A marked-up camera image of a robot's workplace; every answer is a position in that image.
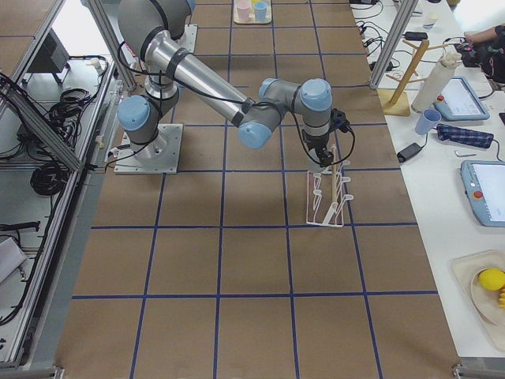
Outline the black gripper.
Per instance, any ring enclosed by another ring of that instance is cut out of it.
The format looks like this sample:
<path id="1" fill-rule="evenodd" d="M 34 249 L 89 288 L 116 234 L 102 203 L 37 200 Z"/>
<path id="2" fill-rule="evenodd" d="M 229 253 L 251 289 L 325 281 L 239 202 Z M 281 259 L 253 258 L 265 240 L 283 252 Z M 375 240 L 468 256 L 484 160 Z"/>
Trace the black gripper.
<path id="1" fill-rule="evenodd" d="M 309 159 L 319 160 L 320 167 L 329 167 L 334 163 L 334 154 L 327 147 L 330 132 L 330 129 L 325 130 L 319 135 L 313 134 L 312 131 L 308 129 L 303 129 L 301 132 Z"/>

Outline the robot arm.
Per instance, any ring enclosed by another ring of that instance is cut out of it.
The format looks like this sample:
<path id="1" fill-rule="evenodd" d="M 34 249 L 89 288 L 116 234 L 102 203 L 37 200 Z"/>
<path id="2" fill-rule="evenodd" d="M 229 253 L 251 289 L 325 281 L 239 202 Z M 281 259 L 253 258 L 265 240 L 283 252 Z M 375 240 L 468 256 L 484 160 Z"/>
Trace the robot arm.
<path id="1" fill-rule="evenodd" d="M 118 26 L 126 45 L 137 57 L 142 57 L 155 34 L 168 30 L 173 40 L 180 39 L 185 21 L 196 6 L 195 1 L 123 0 L 118 6 Z"/>
<path id="2" fill-rule="evenodd" d="M 256 102 L 245 96 L 210 67 L 171 38 L 161 27 L 143 37 L 126 38 L 125 43 L 154 74 L 162 74 L 198 95 L 214 111 L 238 128 L 238 138 L 249 148 L 262 148 L 287 113 L 302 117 L 302 147 L 317 172 L 334 163 L 327 144 L 331 132 L 331 86 L 325 80 L 310 79 L 296 84 L 266 78 Z"/>

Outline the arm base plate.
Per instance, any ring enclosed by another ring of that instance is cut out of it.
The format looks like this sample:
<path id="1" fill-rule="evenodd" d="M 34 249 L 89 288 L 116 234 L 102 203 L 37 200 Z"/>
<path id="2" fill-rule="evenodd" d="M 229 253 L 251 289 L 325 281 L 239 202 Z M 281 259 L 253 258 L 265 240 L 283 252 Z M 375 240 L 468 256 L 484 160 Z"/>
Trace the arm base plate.
<path id="1" fill-rule="evenodd" d="M 182 124 L 159 124 L 157 138 L 135 156 L 128 147 L 118 153 L 119 161 L 114 165 L 115 174 L 176 174 L 181 150 L 184 126 Z"/>
<path id="2" fill-rule="evenodd" d="M 179 47 L 185 48 L 190 53 L 195 51 L 196 47 L 196 37 L 197 37 L 198 25 L 197 24 L 186 24 L 185 31 L 179 39 L 175 42 Z"/>

